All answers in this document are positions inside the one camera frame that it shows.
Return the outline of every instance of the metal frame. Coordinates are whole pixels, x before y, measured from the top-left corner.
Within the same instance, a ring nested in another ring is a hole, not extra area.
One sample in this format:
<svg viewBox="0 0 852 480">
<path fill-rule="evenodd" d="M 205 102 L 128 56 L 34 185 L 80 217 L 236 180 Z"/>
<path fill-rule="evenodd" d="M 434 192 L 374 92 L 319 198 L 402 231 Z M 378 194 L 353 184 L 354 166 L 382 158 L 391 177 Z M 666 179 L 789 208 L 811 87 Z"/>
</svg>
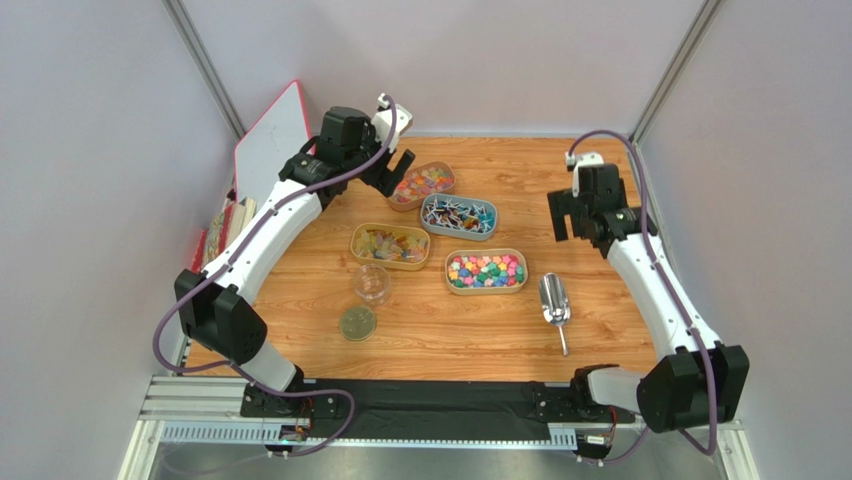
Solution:
<svg viewBox="0 0 852 480">
<path fill-rule="evenodd" d="M 651 100 L 648 101 L 648 105 L 645 106 L 645 110 L 639 116 L 639 122 L 630 135 L 632 142 L 639 145 L 642 144 L 642 141 L 648 134 L 648 130 L 651 128 L 651 124 L 654 122 L 666 98 L 668 98 L 672 87 L 674 87 L 689 59 L 692 58 L 696 47 L 698 47 L 698 44 L 704 37 L 704 33 L 707 32 L 707 28 L 716 17 L 719 7 L 723 3 L 724 0 L 704 0 L 704 3 L 698 10 L 698 14 L 695 16 L 695 20 L 692 21 L 692 25 L 687 30 L 680 47 L 678 47 L 671 63 L 666 68 L 663 78 L 660 79 L 660 83 L 651 95 Z"/>
<path fill-rule="evenodd" d="M 231 97 L 228 96 L 222 79 L 219 78 L 219 74 L 213 67 L 213 61 L 210 59 L 210 55 L 207 54 L 207 50 L 201 42 L 201 37 L 195 29 L 195 25 L 192 24 L 192 20 L 189 18 L 189 12 L 187 12 L 183 0 L 163 0 L 163 6 L 166 7 L 166 11 L 169 12 L 175 28 L 180 33 L 181 38 L 183 38 L 186 49 L 195 61 L 195 65 L 198 67 L 204 83 L 207 84 L 207 88 L 210 90 L 210 94 L 213 95 L 213 100 L 222 112 L 222 116 L 225 117 L 225 122 L 228 124 L 228 128 L 231 129 L 234 138 L 237 140 L 243 138 L 246 134 L 246 127 L 243 125 L 242 120 L 240 120 L 237 108 L 231 101 Z"/>
<path fill-rule="evenodd" d="M 217 443 L 231 445 L 286 445 L 278 432 L 295 418 L 243 418 L 239 415 L 246 380 L 239 377 L 153 377 L 139 420 L 122 464 L 121 480 L 147 480 L 160 444 Z M 617 428 L 641 430 L 635 423 Z M 575 450 L 577 430 L 608 429 L 603 423 L 549 423 L 550 440 L 542 441 L 438 441 L 341 439 L 334 446 L 405 447 L 506 450 Z M 316 445 L 324 438 L 309 438 L 300 446 Z M 739 421 L 719 426 L 719 449 L 728 479 L 758 479 L 745 431 Z"/>
</svg>

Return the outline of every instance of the tan bowl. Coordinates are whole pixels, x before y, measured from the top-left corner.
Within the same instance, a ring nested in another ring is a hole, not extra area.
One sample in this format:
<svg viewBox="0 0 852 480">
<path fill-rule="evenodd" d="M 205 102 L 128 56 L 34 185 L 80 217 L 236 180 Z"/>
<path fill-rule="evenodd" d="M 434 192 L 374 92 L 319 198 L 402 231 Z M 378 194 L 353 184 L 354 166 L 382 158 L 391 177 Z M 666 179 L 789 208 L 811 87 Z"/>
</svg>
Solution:
<svg viewBox="0 0 852 480">
<path fill-rule="evenodd" d="M 453 183 L 450 184 L 449 187 L 444 188 L 443 190 L 433 189 L 429 193 L 423 195 L 422 197 L 415 199 L 415 200 L 412 200 L 408 203 L 398 202 L 398 201 L 393 199 L 394 195 L 391 195 L 390 197 L 387 198 L 388 205 L 390 205 L 390 207 L 392 209 L 396 210 L 397 212 L 407 212 L 409 210 L 414 210 L 415 208 L 420 208 L 420 205 L 423 204 L 423 200 L 433 193 L 452 193 L 453 190 L 455 190 L 455 188 L 456 188 L 456 174 L 453 173 L 453 169 L 450 168 L 450 166 L 447 165 L 444 162 L 431 162 L 431 163 L 427 163 L 425 165 L 420 165 L 420 166 L 417 166 L 417 167 L 411 167 L 411 168 L 408 169 L 408 173 L 405 176 L 406 176 L 406 178 L 408 178 L 409 176 L 413 176 L 416 172 L 419 172 L 420 170 L 423 170 L 424 168 L 430 168 L 430 167 L 440 167 L 443 170 L 449 172 L 450 176 L 453 179 Z"/>
<path fill-rule="evenodd" d="M 423 255 L 423 259 L 417 262 L 409 262 L 406 260 L 382 260 L 379 258 L 366 257 L 358 255 L 358 252 L 355 251 L 355 241 L 361 236 L 361 232 L 365 230 L 383 230 L 388 233 L 393 233 L 395 235 L 409 235 L 415 238 L 425 238 L 426 239 L 426 253 Z M 355 261 L 360 263 L 361 265 L 381 265 L 385 268 L 395 268 L 397 270 L 408 270 L 410 272 L 420 270 L 421 268 L 426 266 L 426 262 L 429 261 L 429 250 L 432 248 L 432 239 L 429 238 L 429 234 L 426 233 L 425 230 L 421 228 L 412 228 L 412 227 L 400 227 L 397 225 L 386 225 L 384 223 L 364 223 L 358 225 L 358 228 L 355 229 L 355 232 L 352 233 L 352 239 L 349 241 L 349 251 L 352 252 L 352 255 L 355 256 Z"/>
<path fill-rule="evenodd" d="M 481 257 L 484 255 L 488 255 L 489 257 L 493 257 L 494 255 L 514 255 L 518 257 L 518 264 L 524 267 L 524 281 L 517 284 L 512 285 L 511 287 L 483 287 L 483 288 L 459 288 L 452 283 L 450 283 L 450 277 L 447 276 L 447 268 L 453 262 L 453 257 L 467 257 L 470 255 L 474 255 L 477 257 Z M 450 289 L 451 292 L 456 295 L 503 295 L 507 293 L 516 293 L 520 291 L 527 284 L 530 279 L 530 271 L 527 268 L 527 259 L 524 258 L 524 255 L 513 249 L 513 248 L 492 248 L 486 250 L 456 250 L 455 252 L 447 255 L 447 259 L 444 261 L 444 268 L 441 274 L 444 276 L 444 283 L 447 284 L 447 288 Z"/>
</svg>

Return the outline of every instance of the white cable connector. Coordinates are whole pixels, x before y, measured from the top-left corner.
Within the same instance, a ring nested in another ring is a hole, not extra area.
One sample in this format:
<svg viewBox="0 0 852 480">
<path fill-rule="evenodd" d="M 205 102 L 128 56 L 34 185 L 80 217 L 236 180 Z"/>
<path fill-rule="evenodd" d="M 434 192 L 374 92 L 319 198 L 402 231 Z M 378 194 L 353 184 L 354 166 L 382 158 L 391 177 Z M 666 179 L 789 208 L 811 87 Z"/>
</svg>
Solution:
<svg viewBox="0 0 852 480">
<path fill-rule="evenodd" d="M 589 445 L 606 445 L 606 438 L 601 435 L 586 435 L 586 443 Z"/>
<path fill-rule="evenodd" d="M 376 127 L 376 141 L 378 142 L 383 141 L 385 138 L 388 138 L 391 134 L 393 134 L 393 137 L 391 137 L 390 143 L 388 144 L 388 151 L 393 153 L 396 151 L 396 145 L 399 143 L 399 137 L 401 137 L 402 134 L 411 127 L 414 117 L 411 115 L 411 112 L 405 109 L 405 107 L 397 104 L 396 131 L 391 132 L 390 126 L 393 120 L 393 114 L 389 108 L 390 102 L 385 100 L 384 93 L 379 95 L 378 104 L 379 108 L 383 108 L 385 110 L 376 113 L 370 123 Z"/>
</svg>

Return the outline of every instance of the metal floor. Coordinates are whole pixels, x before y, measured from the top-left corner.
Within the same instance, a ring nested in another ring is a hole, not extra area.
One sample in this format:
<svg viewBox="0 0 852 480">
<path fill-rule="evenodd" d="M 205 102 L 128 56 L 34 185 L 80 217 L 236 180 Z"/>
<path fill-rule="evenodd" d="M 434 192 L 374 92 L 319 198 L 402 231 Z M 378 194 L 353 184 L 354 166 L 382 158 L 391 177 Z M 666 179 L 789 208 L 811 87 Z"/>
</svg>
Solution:
<svg viewBox="0 0 852 480">
<path fill-rule="evenodd" d="M 619 429 L 614 454 L 629 448 L 634 431 Z M 263 447 L 222 444 L 161 444 L 151 479 L 187 478 L 172 467 L 205 470 L 263 453 Z M 205 479 L 725 479 L 719 454 L 698 453 L 681 435 L 650 435 L 626 462 L 602 469 L 577 464 L 569 452 L 506 449 L 432 449 L 384 447 L 329 447 L 315 455 L 283 460 L 263 458 Z"/>
</svg>

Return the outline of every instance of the gray wall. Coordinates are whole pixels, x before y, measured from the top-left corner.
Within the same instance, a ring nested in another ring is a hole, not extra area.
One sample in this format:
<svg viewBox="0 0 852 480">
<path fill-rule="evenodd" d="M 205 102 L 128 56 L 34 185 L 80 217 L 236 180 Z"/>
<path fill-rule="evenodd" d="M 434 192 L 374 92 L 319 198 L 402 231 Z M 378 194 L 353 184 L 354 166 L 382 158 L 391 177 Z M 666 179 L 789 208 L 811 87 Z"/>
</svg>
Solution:
<svg viewBox="0 0 852 480">
<path fill-rule="evenodd" d="M 849 478 L 852 3 L 726 2 L 643 145 L 679 276 L 752 370 L 762 478 Z"/>
<path fill-rule="evenodd" d="M 386 91 L 411 133 L 627 132 L 701 0 L 188 0 L 246 126 L 294 78 L 318 130 Z"/>
<path fill-rule="evenodd" d="M 158 1 L 3 2 L 0 65 L 0 477 L 115 478 L 233 140 Z"/>
</svg>

